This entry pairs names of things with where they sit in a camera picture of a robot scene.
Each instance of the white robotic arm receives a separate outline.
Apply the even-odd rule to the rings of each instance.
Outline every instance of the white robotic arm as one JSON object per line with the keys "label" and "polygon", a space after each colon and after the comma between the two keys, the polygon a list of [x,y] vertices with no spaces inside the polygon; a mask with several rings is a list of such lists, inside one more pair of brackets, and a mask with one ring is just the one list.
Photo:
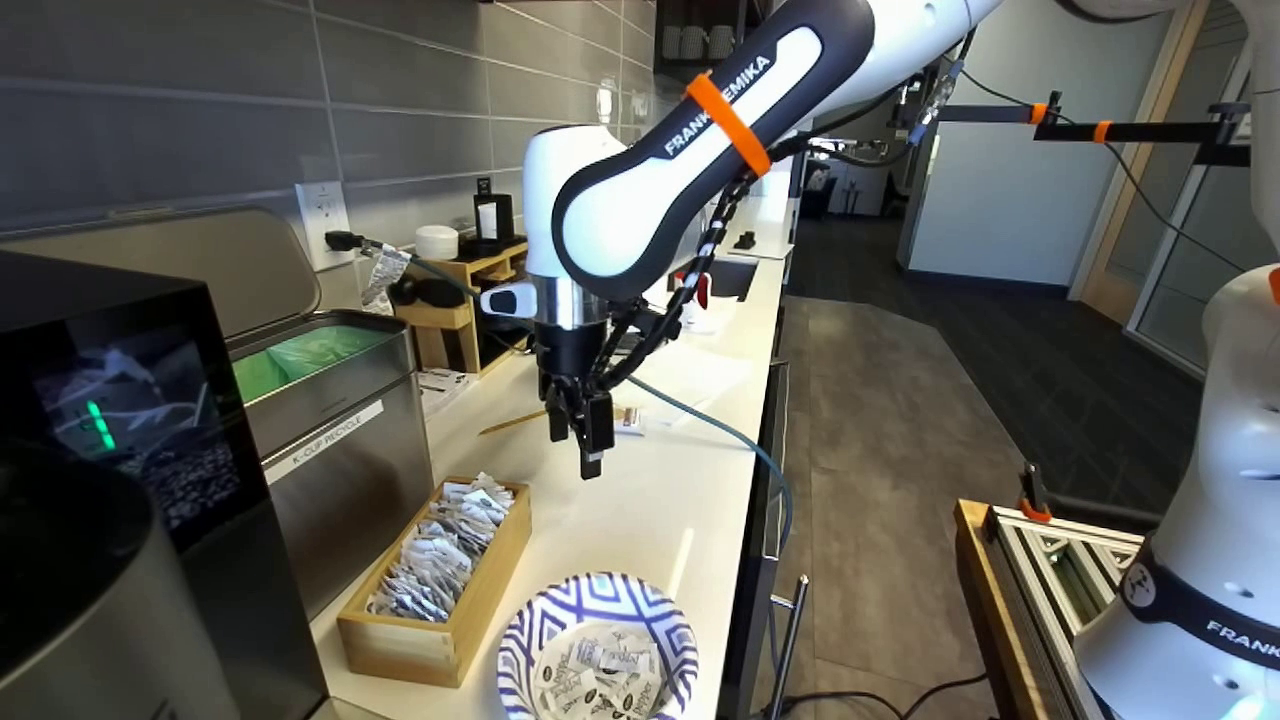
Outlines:
{"label": "white robotic arm", "polygon": [[[484,311],[535,319],[552,438],[575,430],[584,477],[612,448],[606,384],[623,377],[602,373],[602,319],[635,311],[714,192],[745,188],[747,162],[722,109],[769,153],[808,117],[893,91],[990,7],[994,0],[786,0],[707,70],[719,117],[684,94],[633,147],[602,128],[552,128],[527,144],[527,283],[488,291]],[[722,233],[732,200],[726,192],[711,233]]]}
{"label": "white robotic arm", "polygon": [[[765,147],[808,117],[857,109],[973,33],[994,0],[792,0],[726,54],[711,82]],[[1280,234],[1280,0],[1237,0],[1256,50],[1253,196]],[[1064,0],[1090,21],[1126,21],[1174,0]],[[584,477],[612,445],[602,319],[674,261],[684,227],[732,188],[745,156],[705,104],[684,99],[639,144],[602,128],[554,128],[524,160],[527,272],[488,311],[535,319],[552,436],[580,438]],[[1121,717],[1280,717],[1280,272],[1227,283],[1206,311],[1211,368],[1197,459],[1143,557],[1078,638],[1078,663]]]}

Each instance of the kitchen appliance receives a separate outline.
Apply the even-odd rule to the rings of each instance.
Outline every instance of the kitchen appliance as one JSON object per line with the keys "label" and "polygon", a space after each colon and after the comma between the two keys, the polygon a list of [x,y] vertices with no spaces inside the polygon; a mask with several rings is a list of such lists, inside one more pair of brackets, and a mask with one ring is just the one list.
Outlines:
{"label": "kitchen appliance", "polygon": [[309,717],[328,691],[206,291],[0,253],[0,297],[0,436],[133,477],[240,717]]}
{"label": "kitchen appliance", "polygon": [[315,297],[291,224],[269,213],[0,253],[0,430],[152,486],[240,717],[323,703],[309,615],[430,486],[403,325],[315,317]]}
{"label": "kitchen appliance", "polygon": [[206,283],[309,615],[430,497],[409,328],[315,311],[319,283],[283,217],[175,217],[5,247]]}
{"label": "kitchen appliance", "polygon": [[0,717],[235,717],[162,522],[128,477],[0,436],[0,586]]}

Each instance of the floor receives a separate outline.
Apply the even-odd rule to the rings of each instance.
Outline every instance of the floor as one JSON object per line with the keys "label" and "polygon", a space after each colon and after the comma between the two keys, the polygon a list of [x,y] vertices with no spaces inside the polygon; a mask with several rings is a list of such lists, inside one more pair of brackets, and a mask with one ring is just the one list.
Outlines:
{"label": "floor", "polygon": [[805,219],[792,291],[931,325],[1054,497],[1159,517],[1200,378],[1061,286],[902,274],[895,245],[893,219]]}
{"label": "floor", "polygon": [[[874,691],[895,712],[845,695],[805,698],[786,712],[796,720],[900,717],[931,682],[984,673],[957,580],[958,497],[1012,504],[1035,452],[1064,492],[1156,513],[1197,414],[1197,384],[1150,368],[1146,351],[1061,291],[902,278],[893,264],[895,233],[862,219],[799,224],[785,325],[796,541],[781,580],[810,574],[786,695]],[[1164,395],[1137,409],[1103,399],[1123,373],[1146,373],[1139,392]],[[1103,428],[1103,438],[1082,436],[1078,419]],[[1126,423],[1173,438],[1137,445]],[[1097,477],[1121,463],[1131,463],[1131,482]],[[931,695],[916,717],[984,720],[994,698],[973,682]]]}

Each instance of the green light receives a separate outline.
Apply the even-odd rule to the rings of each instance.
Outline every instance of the green light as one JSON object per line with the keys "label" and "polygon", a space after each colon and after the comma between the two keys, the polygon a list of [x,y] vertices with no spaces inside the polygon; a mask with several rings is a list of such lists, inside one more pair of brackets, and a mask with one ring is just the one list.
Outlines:
{"label": "green light", "polygon": [[90,428],[97,428],[97,438],[105,445],[105,452],[113,452],[113,448],[114,448],[114,436],[113,436],[113,428],[106,428],[105,409],[100,409],[97,399],[88,399],[84,409],[88,409],[88,419],[90,419]]}

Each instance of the bowl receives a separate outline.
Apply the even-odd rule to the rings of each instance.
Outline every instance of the bowl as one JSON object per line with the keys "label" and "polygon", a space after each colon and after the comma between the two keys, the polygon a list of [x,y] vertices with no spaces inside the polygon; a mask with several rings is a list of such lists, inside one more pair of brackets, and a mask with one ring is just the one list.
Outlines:
{"label": "bowl", "polygon": [[623,572],[566,574],[535,591],[497,644],[497,691],[510,720],[674,720],[692,678],[684,612]]}

